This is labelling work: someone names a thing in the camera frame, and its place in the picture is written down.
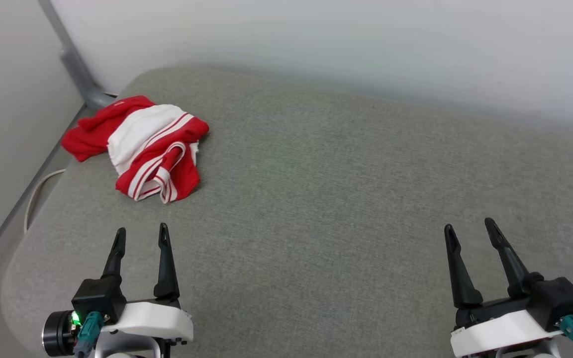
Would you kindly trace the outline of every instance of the white wall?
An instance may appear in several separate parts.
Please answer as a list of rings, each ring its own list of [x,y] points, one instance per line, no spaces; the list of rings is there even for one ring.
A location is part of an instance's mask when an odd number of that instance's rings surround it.
[[[54,0],[99,84],[178,63],[573,124],[572,0]]]
[[[35,0],[0,0],[0,226],[82,106]]]

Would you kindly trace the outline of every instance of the green led light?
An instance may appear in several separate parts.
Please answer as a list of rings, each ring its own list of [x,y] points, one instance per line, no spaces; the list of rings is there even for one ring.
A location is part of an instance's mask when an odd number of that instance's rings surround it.
[[[79,319],[77,311],[72,311],[72,323],[81,326],[81,320]]]

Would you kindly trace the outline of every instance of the white cable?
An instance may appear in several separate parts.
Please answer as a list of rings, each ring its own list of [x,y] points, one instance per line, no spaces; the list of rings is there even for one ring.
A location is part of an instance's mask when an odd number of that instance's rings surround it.
[[[57,174],[61,174],[65,171],[66,171],[65,169],[61,169],[61,170],[57,170],[56,172],[52,172],[52,173],[46,175],[34,187],[34,190],[32,191],[32,194],[30,195],[30,200],[28,201],[28,206],[25,209],[25,216],[23,217],[23,233],[24,234],[28,232],[28,218],[30,216],[30,210],[32,210],[32,202],[34,202],[34,200],[36,199],[36,196],[39,194],[41,187],[46,182],[46,180],[50,179],[51,177],[54,177]]]

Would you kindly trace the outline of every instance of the gray fabric surface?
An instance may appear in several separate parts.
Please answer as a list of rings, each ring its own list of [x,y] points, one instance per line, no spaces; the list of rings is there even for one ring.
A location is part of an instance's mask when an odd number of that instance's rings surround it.
[[[201,68],[147,72],[122,96],[137,94],[209,123],[202,182],[134,202],[107,155],[68,167],[2,290],[38,354],[48,313],[100,274],[121,226],[128,299],[152,297],[169,226],[196,338],[178,357],[450,357],[447,223],[487,300],[507,296],[487,216],[528,268],[573,281],[569,136]]]

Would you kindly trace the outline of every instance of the camera lens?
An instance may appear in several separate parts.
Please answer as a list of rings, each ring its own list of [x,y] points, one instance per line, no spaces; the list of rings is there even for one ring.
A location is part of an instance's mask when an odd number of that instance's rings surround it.
[[[46,319],[41,340],[43,350],[48,356],[63,357],[74,354],[79,329],[74,323],[73,312],[73,310],[52,312]]]

